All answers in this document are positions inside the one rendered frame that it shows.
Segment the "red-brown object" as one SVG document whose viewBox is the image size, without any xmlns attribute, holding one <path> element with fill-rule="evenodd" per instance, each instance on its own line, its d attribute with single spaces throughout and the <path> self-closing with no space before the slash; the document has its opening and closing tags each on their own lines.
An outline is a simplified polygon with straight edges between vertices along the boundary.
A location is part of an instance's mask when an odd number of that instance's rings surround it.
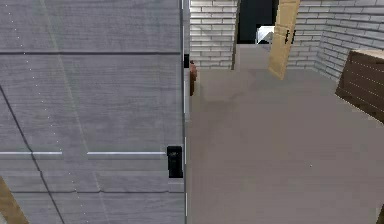
<svg viewBox="0 0 384 224">
<path fill-rule="evenodd" d="M 197 79 L 197 69 L 193 60 L 190 61 L 190 96 L 194 94 L 195 81 Z"/>
</svg>

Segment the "grey room door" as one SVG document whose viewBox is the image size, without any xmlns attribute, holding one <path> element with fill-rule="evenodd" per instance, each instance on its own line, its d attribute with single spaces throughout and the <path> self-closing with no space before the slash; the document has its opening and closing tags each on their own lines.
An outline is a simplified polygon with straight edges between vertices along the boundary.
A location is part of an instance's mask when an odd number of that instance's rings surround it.
<svg viewBox="0 0 384 224">
<path fill-rule="evenodd" d="M 0 176 L 30 224 L 187 224 L 187 12 L 0 0 Z"/>
</svg>

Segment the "white object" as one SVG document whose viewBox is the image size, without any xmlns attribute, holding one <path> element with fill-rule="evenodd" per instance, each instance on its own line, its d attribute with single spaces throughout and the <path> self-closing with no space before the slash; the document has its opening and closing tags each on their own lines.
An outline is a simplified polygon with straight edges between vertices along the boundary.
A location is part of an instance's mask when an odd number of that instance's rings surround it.
<svg viewBox="0 0 384 224">
<path fill-rule="evenodd" d="M 257 29 L 256 41 L 258 44 L 271 43 L 273 40 L 274 27 L 273 26 L 261 26 Z"/>
</svg>

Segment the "tan wooden room door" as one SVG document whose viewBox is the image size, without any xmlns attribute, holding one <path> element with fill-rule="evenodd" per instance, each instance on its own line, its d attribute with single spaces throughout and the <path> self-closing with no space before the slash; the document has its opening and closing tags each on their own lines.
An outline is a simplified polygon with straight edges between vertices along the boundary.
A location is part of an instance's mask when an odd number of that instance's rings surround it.
<svg viewBox="0 0 384 224">
<path fill-rule="evenodd" d="M 300 0 L 279 0 L 268 70 L 280 80 L 284 79 L 291 45 L 293 44 L 285 43 L 286 31 L 295 30 L 299 5 Z"/>
</svg>

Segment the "brown wooden cupboard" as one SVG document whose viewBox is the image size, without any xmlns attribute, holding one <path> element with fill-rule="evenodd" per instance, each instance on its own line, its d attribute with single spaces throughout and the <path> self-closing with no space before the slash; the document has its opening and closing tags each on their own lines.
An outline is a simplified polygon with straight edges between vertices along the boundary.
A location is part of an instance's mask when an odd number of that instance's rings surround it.
<svg viewBox="0 0 384 224">
<path fill-rule="evenodd" d="M 384 124 L 384 50 L 351 50 L 335 94 Z"/>
</svg>

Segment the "tan wooden plank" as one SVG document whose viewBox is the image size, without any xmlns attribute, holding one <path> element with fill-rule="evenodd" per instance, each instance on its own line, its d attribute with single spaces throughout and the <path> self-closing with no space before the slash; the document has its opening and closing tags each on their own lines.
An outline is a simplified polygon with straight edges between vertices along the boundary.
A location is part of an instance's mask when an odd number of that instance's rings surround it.
<svg viewBox="0 0 384 224">
<path fill-rule="evenodd" d="M 4 217 L 7 224 L 30 224 L 1 176 L 0 214 Z"/>
</svg>

